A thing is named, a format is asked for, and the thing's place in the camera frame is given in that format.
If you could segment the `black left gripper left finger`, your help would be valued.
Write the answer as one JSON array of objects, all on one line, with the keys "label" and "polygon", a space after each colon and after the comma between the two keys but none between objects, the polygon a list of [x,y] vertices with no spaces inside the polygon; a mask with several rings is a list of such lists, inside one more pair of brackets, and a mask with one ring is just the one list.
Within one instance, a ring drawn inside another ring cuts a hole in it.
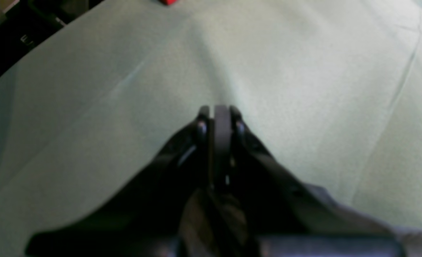
[{"label": "black left gripper left finger", "polygon": [[68,226],[36,233],[28,257],[186,257],[179,224],[208,179],[208,106],[100,208]]}]

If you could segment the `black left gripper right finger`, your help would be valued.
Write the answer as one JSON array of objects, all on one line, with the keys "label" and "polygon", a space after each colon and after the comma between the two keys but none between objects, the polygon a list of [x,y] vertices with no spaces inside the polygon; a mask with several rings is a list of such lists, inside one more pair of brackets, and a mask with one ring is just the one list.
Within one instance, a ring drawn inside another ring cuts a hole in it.
[{"label": "black left gripper right finger", "polygon": [[284,168],[234,106],[214,108],[212,183],[240,203],[250,257],[403,257],[388,232],[352,221]]}]

